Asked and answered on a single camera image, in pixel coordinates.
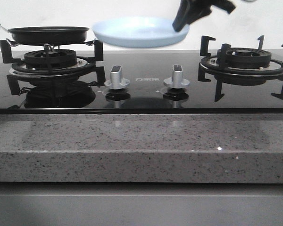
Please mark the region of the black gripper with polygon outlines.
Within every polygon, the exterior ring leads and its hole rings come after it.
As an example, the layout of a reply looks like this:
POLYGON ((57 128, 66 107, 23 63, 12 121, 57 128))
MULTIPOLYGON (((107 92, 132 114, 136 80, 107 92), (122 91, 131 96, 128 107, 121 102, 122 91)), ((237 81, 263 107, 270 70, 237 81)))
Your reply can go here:
POLYGON ((186 24, 192 24, 208 16, 211 13, 211 4, 228 14, 232 13, 236 8, 229 0, 182 0, 172 24, 173 29, 180 32, 186 24))

